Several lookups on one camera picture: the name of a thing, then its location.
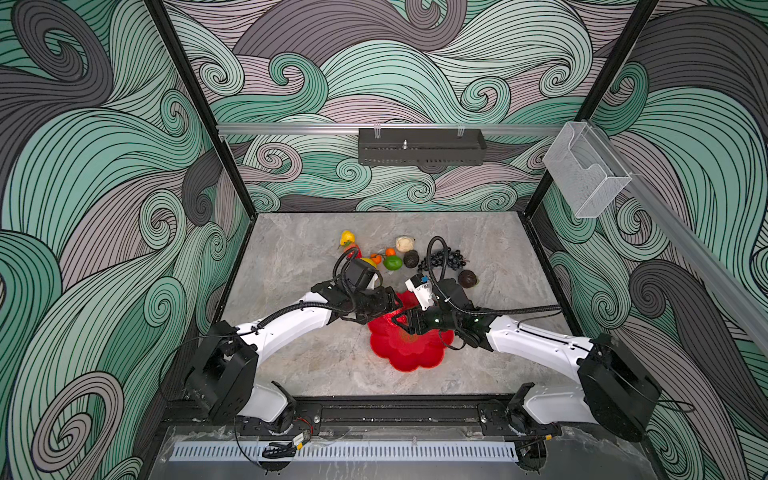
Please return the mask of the yellow fake lemon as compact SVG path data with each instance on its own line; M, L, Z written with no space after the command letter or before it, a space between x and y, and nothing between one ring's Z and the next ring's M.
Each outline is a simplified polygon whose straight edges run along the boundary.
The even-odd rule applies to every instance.
M362 260L363 262L365 262L366 264L370 265L373 268L376 268L376 269L378 268L378 264L373 259L371 259L371 258L361 257L361 258L358 258L358 259Z

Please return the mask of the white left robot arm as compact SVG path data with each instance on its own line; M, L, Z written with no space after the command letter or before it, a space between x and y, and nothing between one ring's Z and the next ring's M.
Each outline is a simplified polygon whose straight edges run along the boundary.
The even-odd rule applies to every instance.
M345 260L331 279L262 319L212 325L183 376L184 388L214 424L254 418L283 431L293 422L293 398L276 382L257 378L261 363L336 320L365 325L402 307L373 266Z

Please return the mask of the beige fake garlic bulb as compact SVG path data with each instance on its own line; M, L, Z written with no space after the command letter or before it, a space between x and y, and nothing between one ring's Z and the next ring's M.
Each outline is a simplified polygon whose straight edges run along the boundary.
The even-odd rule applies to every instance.
M400 253L407 253L415 249L415 238L410 236L399 236L395 241L395 248Z

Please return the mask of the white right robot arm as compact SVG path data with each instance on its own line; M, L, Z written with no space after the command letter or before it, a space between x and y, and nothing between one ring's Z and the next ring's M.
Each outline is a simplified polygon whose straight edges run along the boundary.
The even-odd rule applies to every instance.
M466 345L518 356L570 379L565 387L525 387L509 411L536 425L590 423L637 443L645 435L662 388L619 339L559 334L472 304L453 279L424 275L405 282L417 306L393 318L409 334L452 332Z

